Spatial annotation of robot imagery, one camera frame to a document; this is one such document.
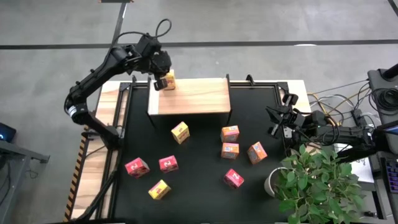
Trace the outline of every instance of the wooden table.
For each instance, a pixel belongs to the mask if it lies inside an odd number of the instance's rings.
[[[303,80],[266,80],[261,82],[287,82],[289,86],[289,92],[298,95],[298,102],[294,107],[303,112],[311,112],[310,104],[307,98],[307,91],[305,89]],[[120,83],[126,82],[108,81],[102,86],[96,109],[96,117],[104,124],[113,123]],[[123,94],[118,126],[123,125],[126,103],[127,94]],[[103,145],[104,144],[100,138],[88,141],[86,138],[82,137],[75,170],[72,177],[72,183],[70,186],[70,193],[68,195],[67,209],[65,210],[65,217],[63,221],[66,222],[69,219],[78,218],[86,210],[86,208],[95,198],[96,194],[99,192],[104,173],[107,149],[103,148],[87,158],[84,157],[86,154]],[[113,170],[114,164],[116,162],[117,153],[117,151],[112,153],[111,170]],[[104,198],[103,212],[101,214],[103,218],[106,218],[107,216],[110,194],[111,188],[108,190]]]

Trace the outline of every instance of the red cube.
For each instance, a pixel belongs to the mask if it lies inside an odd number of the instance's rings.
[[[146,164],[146,162],[144,162],[141,158],[134,159],[124,166],[127,170],[127,173],[135,178],[139,178],[150,171],[148,164]]]
[[[160,170],[167,173],[173,170],[178,170],[177,160],[174,156],[169,156],[159,159]]]
[[[237,173],[235,170],[230,169],[224,176],[224,181],[231,186],[232,188],[236,189],[240,187],[244,179]]]

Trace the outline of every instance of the concrete floor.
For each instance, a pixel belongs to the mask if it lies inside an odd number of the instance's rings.
[[[0,45],[109,43],[120,6],[96,0],[2,0]],[[127,5],[121,30],[153,34],[165,17],[173,28],[160,39],[163,42],[398,39],[398,17],[387,0],[136,1]],[[130,35],[120,42],[137,38]],[[242,80],[250,73],[256,80],[302,79],[307,91],[364,80],[368,70],[398,62],[398,44],[167,50],[177,78],[229,73],[232,80]],[[47,165],[31,164],[39,177],[26,177],[13,223],[62,220],[81,131],[63,112],[63,101],[74,82],[97,67],[105,53],[0,50],[0,122],[18,130],[16,144],[51,154]],[[130,79],[126,74],[113,78]],[[321,96],[350,96],[361,85]],[[96,97],[90,97],[90,108]],[[366,102],[361,109],[374,113]]]

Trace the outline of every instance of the white pot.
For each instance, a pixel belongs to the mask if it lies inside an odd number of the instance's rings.
[[[275,183],[271,183],[271,177],[272,177],[272,175],[276,175],[277,174],[277,170],[279,170],[279,169],[286,169],[285,167],[278,167],[278,168],[276,168],[276,169],[274,169],[270,174],[269,174],[269,176],[267,177],[267,179],[266,179],[266,181],[264,182],[264,189],[266,190],[266,192],[271,196],[271,197],[275,197],[275,192],[274,192],[274,190],[272,189],[272,186],[271,186],[271,184],[273,185],[273,184],[275,184]]]

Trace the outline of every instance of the black table surface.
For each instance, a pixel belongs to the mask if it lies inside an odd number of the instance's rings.
[[[229,125],[239,126],[239,156],[236,160],[221,155],[221,128],[227,114],[191,114],[153,116],[156,128],[146,115],[147,90],[132,92],[126,122],[126,135],[121,154],[115,217],[134,219],[138,223],[222,223],[222,222],[285,222],[287,215],[278,211],[279,201],[264,190],[270,172],[280,167],[284,158],[282,135],[274,139],[267,135],[273,124],[266,106],[275,106],[273,88],[231,88],[233,109]],[[190,137],[179,145],[171,129],[184,121]],[[247,155],[249,147],[260,141],[268,156],[252,165]],[[159,159],[174,155],[179,170],[164,174]],[[127,174],[124,165],[140,157],[150,172],[139,179]],[[223,176],[234,169],[244,178],[238,189],[223,182]],[[158,181],[170,187],[161,200],[148,194]]]

